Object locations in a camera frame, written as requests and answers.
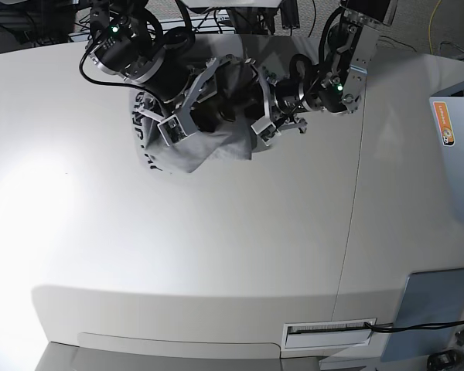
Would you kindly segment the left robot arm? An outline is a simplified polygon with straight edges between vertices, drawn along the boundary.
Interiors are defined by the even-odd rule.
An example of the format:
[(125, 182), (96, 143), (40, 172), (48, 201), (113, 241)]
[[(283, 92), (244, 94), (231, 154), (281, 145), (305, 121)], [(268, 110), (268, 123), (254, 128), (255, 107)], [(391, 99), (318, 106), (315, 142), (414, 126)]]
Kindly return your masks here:
[(252, 131), (269, 141), (282, 130), (305, 131), (301, 113), (356, 111), (381, 29), (392, 24), (396, 8), (395, 1), (341, 1), (323, 27), (317, 62), (298, 53), (285, 77), (257, 70), (246, 89), (247, 108), (258, 118)]

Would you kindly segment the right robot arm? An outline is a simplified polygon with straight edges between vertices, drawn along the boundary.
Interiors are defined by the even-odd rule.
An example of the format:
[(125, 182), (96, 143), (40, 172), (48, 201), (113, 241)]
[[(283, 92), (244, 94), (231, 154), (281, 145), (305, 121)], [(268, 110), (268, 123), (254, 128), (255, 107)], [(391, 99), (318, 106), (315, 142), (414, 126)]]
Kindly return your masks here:
[(145, 1), (91, 4), (80, 75), (93, 85), (134, 93), (130, 115), (140, 140), (167, 134), (175, 143), (240, 127), (229, 105), (232, 59), (205, 52), (191, 9), (183, 1), (176, 6), (183, 22), (166, 28)]

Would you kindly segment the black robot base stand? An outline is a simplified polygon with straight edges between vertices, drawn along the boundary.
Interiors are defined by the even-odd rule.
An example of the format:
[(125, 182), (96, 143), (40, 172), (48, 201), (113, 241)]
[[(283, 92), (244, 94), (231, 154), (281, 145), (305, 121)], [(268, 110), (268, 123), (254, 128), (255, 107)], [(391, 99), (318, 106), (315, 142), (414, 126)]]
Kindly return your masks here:
[(297, 1), (280, 1), (279, 5), (274, 8), (184, 6), (187, 12), (203, 15), (205, 19), (213, 14), (219, 33), (223, 32), (223, 27), (229, 26), (234, 28), (236, 34), (274, 35), (276, 32), (275, 16), (278, 12), (280, 12), (281, 28), (288, 30), (290, 37), (294, 30), (301, 29), (301, 9)]

